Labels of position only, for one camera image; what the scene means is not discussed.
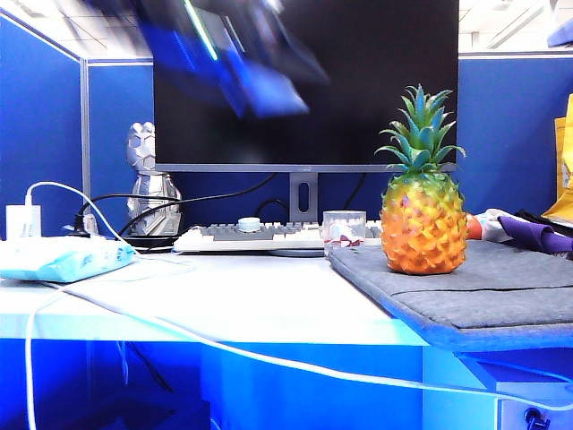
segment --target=pineapple crown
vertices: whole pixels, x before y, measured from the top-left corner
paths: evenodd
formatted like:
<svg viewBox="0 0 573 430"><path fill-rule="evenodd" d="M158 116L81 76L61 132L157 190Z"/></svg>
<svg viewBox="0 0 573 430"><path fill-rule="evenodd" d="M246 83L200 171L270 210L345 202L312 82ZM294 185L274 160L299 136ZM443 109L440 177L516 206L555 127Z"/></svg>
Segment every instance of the pineapple crown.
<svg viewBox="0 0 573 430"><path fill-rule="evenodd" d="M392 166L406 172L438 171L445 163L440 163L451 151L460 151L465 157L466 152L460 146L441 143L448 130L456 123L442 125L450 112L444 113L443 103L451 93L443 90L435 95L423 92L422 85L406 87L406 96L402 96L406 110L399 109L404 114L407 126L399 121L390 122L393 129L380 132L391 134L390 141L397 145L381 146L379 151L390 151L400 159L400 163Z"/></svg>

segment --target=white power adapter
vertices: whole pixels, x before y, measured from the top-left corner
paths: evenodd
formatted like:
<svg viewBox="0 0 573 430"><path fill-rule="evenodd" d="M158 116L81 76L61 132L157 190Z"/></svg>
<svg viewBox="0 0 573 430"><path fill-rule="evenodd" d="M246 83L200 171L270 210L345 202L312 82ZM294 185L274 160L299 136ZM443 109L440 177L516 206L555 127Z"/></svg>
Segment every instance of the white power adapter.
<svg viewBox="0 0 573 430"><path fill-rule="evenodd" d="M42 208L27 204L6 206L6 240L42 236Z"/></svg>

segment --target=tissue pack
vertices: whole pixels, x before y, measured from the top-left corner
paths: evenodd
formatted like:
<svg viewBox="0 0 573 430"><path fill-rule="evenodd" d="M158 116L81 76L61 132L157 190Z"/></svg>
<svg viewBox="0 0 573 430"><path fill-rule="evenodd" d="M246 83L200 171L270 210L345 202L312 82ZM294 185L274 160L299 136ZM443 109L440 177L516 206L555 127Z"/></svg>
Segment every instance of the tissue pack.
<svg viewBox="0 0 573 430"><path fill-rule="evenodd" d="M135 251L104 237L21 237L0 242L0 278L75 282L129 264Z"/></svg>

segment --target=pineapple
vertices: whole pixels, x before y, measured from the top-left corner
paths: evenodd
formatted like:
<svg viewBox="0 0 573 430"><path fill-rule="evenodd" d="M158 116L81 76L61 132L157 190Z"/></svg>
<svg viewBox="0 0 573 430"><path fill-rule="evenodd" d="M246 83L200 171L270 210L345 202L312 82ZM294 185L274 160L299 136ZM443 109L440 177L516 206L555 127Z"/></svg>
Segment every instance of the pineapple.
<svg viewBox="0 0 573 430"><path fill-rule="evenodd" d="M466 259L466 214L463 199L448 174L440 171L451 151L463 148L441 147L444 135L454 122L442 125L448 113L443 103L450 90L426 94L421 85L406 87L402 96L406 110L404 125L390 122L396 146L382 146L399 158L404 173L392 178L382 196L382 249L393 271L407 274L450 273Z"/></svg>

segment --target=keyboard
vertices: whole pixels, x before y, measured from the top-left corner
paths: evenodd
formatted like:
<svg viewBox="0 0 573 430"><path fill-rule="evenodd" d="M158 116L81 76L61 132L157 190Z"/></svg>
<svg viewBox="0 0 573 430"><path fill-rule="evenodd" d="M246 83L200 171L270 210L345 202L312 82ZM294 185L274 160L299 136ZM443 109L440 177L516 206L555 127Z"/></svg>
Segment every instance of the keyboard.
<svg viewBox="0 0 573 430"><path fill-rule="evenodd" d="M224 251L273 251L324 249L321 226L315 222L261 223L255 231L243 231L237 224L193 227L175 242L178 253ZM380 245L381 222L367 221L365 245Z"/></svg>

